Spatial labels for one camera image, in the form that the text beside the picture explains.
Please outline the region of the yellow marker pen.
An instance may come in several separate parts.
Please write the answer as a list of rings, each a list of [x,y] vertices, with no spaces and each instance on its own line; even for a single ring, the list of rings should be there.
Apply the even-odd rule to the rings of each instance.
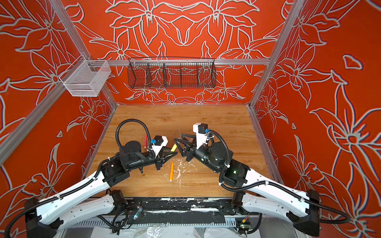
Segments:
[[[177,147],[178,147],[178,146],[177,146],[176,144],[174,144],[173,147],[171,148],[171,152],[175,152],[176,149],[177,149]]]

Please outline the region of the orange marker pen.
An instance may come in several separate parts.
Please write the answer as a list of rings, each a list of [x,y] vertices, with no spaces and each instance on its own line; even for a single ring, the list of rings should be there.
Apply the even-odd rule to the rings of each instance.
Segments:
[[[171,162],[171,169],[170,169],[170,181],[173,181],[173,175],[174,175],[174,162]]]

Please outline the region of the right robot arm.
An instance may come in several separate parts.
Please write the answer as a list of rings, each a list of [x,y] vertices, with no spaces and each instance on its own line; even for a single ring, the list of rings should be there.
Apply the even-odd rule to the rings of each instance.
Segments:
[[[345,212],[322,205],[320,194],[315,190],[305,192],[287,187],[234,160],[233,152],[215,131],[206,129],[195,135],[182,134],[174,142],[188,162],[196,159],[219,174],[219,185],[233,192],[237,205],[247,213],[283,219],[312,237],[320,235],[321,224],[350,222]]]

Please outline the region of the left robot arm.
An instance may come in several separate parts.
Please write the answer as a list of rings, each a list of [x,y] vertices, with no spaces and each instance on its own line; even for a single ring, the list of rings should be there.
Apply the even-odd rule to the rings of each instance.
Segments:
[[[121,144],[120,130],[127,123],[138,123],[143,126],[147,135],[148,150],[146,152],[141,150],[141,144],[138,141]],[[45,199],[28,200],[24,210],[7,225],[4,236],[11,237],[12,227],[21,218],[25,218],[29,238],[53,238],[58,232],[80,220],[108,214],[126,204],[122,192],[111,192],[99,199],[94,207],[91,207],[86,200],[129,178],[133,170],[142,171],[144,167],[150,165],[155,165],[156,169],[160,170],[166,162],[177,155],[175,151],[167,147],[167,137],[151,138],[148,127],[137,119],[122,121],[117,126],[115,138],[119,152],[103,160],[96,172],[71,187]]]

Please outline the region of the white mesh basket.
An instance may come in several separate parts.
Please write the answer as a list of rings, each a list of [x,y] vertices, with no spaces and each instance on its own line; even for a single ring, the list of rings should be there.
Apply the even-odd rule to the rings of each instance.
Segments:
[[[87,60],[77,62],[60,81],[73,97],[97,97],[111,74],[107,61],[90,66]]]

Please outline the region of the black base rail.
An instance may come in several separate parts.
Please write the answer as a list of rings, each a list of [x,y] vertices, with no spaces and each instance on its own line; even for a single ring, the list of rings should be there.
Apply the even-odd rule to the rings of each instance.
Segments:
[[[257,213],[245,212],[227,198],[126,198],[109,195],[79,205],[69,213],[66,228],[194,226],[236,228],[257,221]]]

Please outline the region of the aluminium frame rail back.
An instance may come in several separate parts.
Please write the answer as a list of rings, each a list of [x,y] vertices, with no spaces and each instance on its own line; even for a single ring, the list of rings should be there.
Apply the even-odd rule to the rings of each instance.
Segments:
[[[225,65],[269,65],[270,59],[110,59],[110,60],[87,60],[90,66],[102,66],[107,62],[109,66],[128,66],[130,63],[214,63],[216,66]]]

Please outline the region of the aluminium frame rail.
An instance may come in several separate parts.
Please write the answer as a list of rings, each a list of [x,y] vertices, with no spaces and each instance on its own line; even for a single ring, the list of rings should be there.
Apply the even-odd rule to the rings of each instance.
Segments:
[[[90,66],[102,66],[107,62],[109,66],[128,66],[130,63],[214,63],[216,66],[225,65],[269,65],[270,59],[110,59],[110,60],[87,60]]]
[[[266,66],[264,73],[263,73],[261,79],[259,80],[259,83],[257,84],[256,90],[252,96],[250,103],[248,104],[248,110],[249,111],[252,111],[252,112],[254,111],[254,107],[255,107],[257,101],[259,100],[259,97],[260,97],[262,90],[265,87],[265,83],[269,79],[269,75],[272,72],[273,68],[275,67],[275,63],[281,54],[282,47],[284,46],[284,44],[287,40],[287,37],[290,35],[291,29],[292,29],[292,27],[296,21],[296,18],[298,16],[299,12],[301,11],[305,2],[306,1],[303,1],[303,0],[294,1],[293,5],[291,7],[291,10],[290,10],[285,22],[284,22],[284,25],[282,27],[282,30],[281,30],[280,35],[278,37],[278,40],[277,40],[277,42],[274,46],[274,49],[271,53],[269,63]]]
[[[1,1],[1,163],[90,59],[61,1]]]

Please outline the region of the aluminium frame rail left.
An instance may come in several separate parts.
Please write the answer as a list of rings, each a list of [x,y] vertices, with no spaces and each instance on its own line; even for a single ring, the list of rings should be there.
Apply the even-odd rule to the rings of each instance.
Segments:
[[[1,1],[1,163],[90,59],[61,1]]]

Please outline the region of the aluminium frame rail right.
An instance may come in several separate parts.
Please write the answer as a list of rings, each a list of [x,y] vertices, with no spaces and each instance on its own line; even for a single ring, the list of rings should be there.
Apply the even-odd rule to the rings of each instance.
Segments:
[[[265,83],[269,79],[269,75],[272,72],[273,68],[275,67],[275,63],[281,54],[282,47],[284,46],[284,44],[287,40],[287,37],[290,35],[291,29],[292,29],[292,27],[296,21],[296,18],[298,16],[299,12],[301,11],[305,2],[306,1],[303,1],[303,0],[294,1],[293,5],[291,7],[291,10],[290,10],[285,22],[284,22],[284,25],[282,27],[282,30],[281,30],[280,35],[278,37],[278,40],[277,40],[277,42],[274,46],[274,49],[271,53],[269,63],[266,66],[264,73],[263,73],[261,79],[259,80],[259,83],[257,84],[256,90],[252,96],[250,103],[248,104],[248,110],[249,111],[252,111],[252,112],[254,111],[254,107],[255,107],[257,101],[259,100],[259,97],[260,97],[262,90],[265,87]]]

